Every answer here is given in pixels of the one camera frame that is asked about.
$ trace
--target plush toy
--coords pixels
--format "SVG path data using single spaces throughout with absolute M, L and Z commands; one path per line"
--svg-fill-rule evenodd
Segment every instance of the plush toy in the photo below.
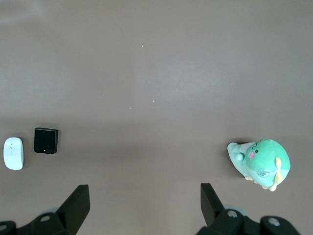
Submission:
M 227 149 L 231 161 L 245 179 L 253 180 L 264 189 L 275 191 L 290 170 L 287 152 L 274 140 L 230 143 Z

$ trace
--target white mouse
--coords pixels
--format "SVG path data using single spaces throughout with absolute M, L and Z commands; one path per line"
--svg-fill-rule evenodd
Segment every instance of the white mouse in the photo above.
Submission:
M 4 163 L 11 170 L 20 170 L 24 164 L 23 142 L 20 138 L 11 137 L 4 143 Z

